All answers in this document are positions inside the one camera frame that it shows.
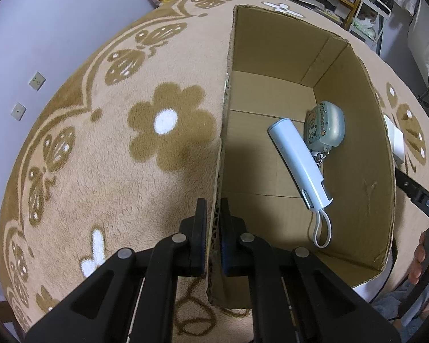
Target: wall plate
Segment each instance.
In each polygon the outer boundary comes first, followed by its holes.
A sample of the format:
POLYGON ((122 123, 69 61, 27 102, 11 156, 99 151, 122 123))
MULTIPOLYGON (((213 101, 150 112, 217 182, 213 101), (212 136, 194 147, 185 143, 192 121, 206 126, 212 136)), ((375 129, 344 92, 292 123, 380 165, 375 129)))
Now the wall plate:
POLYGON ((29 85, 32 86, 33 89, 38 91, 40 90, 45 81, 46 79, 43 77, 43 75, 37 72, 35 76, 33 76, 33 79, 30 80, 29 85))
POLYGON ((21 121, 22 116, 24 115, 26 107, 24 107, 21 103, 16 103, 13 110, 11 111, 12 117, 14 117, 17 121, 21 121))

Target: white flower center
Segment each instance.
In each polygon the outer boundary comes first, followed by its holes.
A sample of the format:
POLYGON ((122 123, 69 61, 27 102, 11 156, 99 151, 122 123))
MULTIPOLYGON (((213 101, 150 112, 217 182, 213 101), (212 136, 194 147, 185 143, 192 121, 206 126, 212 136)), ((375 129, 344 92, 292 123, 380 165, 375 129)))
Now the white flower center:
POLYGON ((173 109, 164 109, 160 111, 154 119, 154 130, 159 135, 171 132, 178 121, 178 114, 173 109))

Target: beige fleece blanket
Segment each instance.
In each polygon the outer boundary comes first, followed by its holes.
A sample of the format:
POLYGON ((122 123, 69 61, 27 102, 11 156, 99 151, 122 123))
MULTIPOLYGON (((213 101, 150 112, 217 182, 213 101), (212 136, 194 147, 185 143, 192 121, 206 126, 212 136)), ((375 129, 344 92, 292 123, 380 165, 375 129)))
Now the beige fleece blanket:
MULTIPOLYGON (((197 197, 208 199, 213 216, 238 4, 289 19, 297 12, 349 40, 379 106, 404 132, 403 170, 429 190, 429 119, 363 43, 284 0, 175 0, 92 54, 51 99, 19 153, 0 213, 0 280, 24 330, 117 249, 147 249, 176 232, 197 197)), ((405 276, 428 226, 400 192, 397 207, 399 256, 389 289, 405 276)), ((253 337, 250 312, 211 306, 204 279, 180 279, 174 326, 175 342, 253 337)))

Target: person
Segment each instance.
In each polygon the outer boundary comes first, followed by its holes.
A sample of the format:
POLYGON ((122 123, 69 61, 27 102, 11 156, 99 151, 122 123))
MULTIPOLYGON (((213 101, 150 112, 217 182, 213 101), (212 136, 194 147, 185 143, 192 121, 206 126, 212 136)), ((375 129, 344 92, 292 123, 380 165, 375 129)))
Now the person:
POLYGON ((400 319, 397 318, 398 307, 404 301, 408 288, 411 285, 416 285, 424 272, 421 263, 425 258, 424 233, 422 233, 420 243, 414 252, 414 259, 410 265, 408 278, 396 290, 385 294, 372 303, 372 307, 396 327, 403 343, 407 342, 413 336, 429 315, 428 301, 421 314, 415 317, 407 326, 402 326, 400 319))

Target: cardboard box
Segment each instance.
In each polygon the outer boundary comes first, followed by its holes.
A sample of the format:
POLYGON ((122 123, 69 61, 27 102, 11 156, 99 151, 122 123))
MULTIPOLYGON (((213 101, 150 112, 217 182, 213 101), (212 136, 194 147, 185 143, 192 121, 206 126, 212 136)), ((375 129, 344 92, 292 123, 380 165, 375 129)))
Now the cardboard box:
MULTIPOLYGON (((346 40, 289 14, 239 6, 234 19, 218 197, 249 232, 272 246, 311 249, 350 286, 378 276, 392 239, 394 162, 363 63, 346 40), (307 112, 322 100, 342 109, 346 133, 324 161, 333 237, 320 250, 312 213, 267 128, 288 117, 303 133, 307 112)), ((224 277, 217 261, 210 272, 213 303, 250 307, 247 278, 224 277)))

